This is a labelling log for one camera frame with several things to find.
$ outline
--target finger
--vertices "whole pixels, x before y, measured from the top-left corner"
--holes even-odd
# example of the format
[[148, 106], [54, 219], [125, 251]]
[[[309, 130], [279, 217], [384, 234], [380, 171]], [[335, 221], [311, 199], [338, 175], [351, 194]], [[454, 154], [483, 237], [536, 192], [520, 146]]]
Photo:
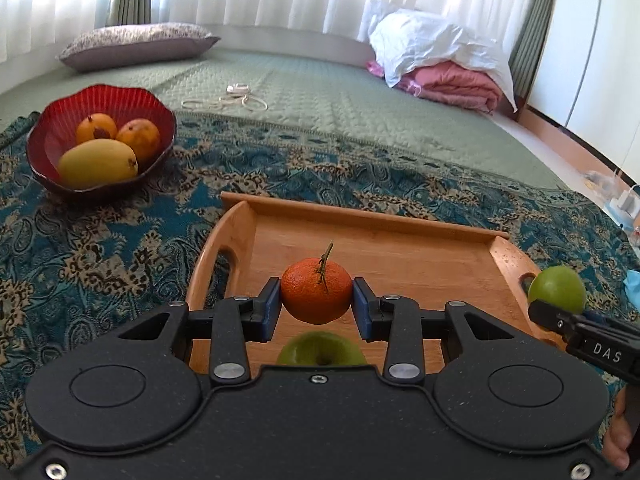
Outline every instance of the finger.
[[602, 454], [620, 471], [624, 471], [629, 467], [629, 455], [613, 443], [609, 431], [604, 435]]
[[609, 433], [612, 443], [623, 451], [626, 451], [634, 438], [631, 427], [623, 416], [614, 416], [611, 419], [607, 433]]
[[616, 396], [615, 413], [616, 415], [622, 415], [625, 413], [626, 408], [626, 386], [622, 388]]

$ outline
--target orange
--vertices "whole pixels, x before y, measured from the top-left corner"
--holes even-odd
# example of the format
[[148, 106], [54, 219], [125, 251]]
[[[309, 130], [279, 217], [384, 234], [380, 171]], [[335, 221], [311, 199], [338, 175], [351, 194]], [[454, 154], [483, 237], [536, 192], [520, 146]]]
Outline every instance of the orange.
[[322, 325], [338, 319], [351, 304], [351, 277], [328, 261], [330, 244], [321, 258], [305, 258], [290, 265], [280, 279], [280, 299], [296, 319]]
[[116, 140], [129, 146], [139, 165], [150, 163], [160, 148], [160, 131], [148, 119], [133, 119], [121, 127]]
[[76, 128], [76, 144], [94, 139], [115, 139], [116, 122], [107, 114], [91, 114]]

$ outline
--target teal patterned rug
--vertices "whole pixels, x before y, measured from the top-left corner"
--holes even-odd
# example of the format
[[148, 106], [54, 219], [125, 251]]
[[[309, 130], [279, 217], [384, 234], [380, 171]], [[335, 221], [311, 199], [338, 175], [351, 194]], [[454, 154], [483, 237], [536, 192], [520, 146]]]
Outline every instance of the teal patterned rug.
[[[39, 446], [24, 410], [34, 371], [156, 303], [183, 298], [224, 190], [500, 229], [539, 267], [580, 272], [591, 308], [635, 320], [625, 235], [580, 194], [524, 186], [400, 149], [210, 114], [178, 113], [174, 156], [133, 196], [89, 207], [31, 177], [26, 134], [0, 136], [0, 462]], [[221, 262], [207, 304], [221, 297]], [[613, 391], [617, 381], [604, 375]]]

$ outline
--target white cabinet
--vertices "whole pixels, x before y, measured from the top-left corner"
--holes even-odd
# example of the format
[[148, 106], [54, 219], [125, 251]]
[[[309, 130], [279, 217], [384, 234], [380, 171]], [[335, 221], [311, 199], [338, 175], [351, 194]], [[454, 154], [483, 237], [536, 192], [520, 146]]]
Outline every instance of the white cabinet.
[[566, 126], [587, 64], [598, 0], [556, 0], [528, 103]]
[[622, 171], [628, 174], [634, 182], [640, 184], [640, 124], [636, 128], [636, 135], [622, 164]]
[[640, 123], [640, 0], [602, 0], [591, 56], [567, 127], [620, 166]]

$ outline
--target red bowl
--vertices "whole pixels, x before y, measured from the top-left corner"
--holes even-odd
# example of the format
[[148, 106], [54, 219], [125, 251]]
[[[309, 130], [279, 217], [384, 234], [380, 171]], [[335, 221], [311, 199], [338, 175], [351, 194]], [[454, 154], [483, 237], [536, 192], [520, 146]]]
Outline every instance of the red bowl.
[[[63, 186], [56, 167], [60, 156], [76, 145], [76, 127], [90, 114], [109, 114], [121, 128], [133, 119], [152, 121], [160, 131], [158, 156], [138, 169], [138, 176], [114, 184], [88, 189]], [[43, 111], [27, 139], [27, 159], [38, 182], [50, 191], [72, 200], [119, 198], [136, 188], [162, 166], [175, 139], [175, 115], [151, 92], [143, 88], [94, 85], [57, 101]]]

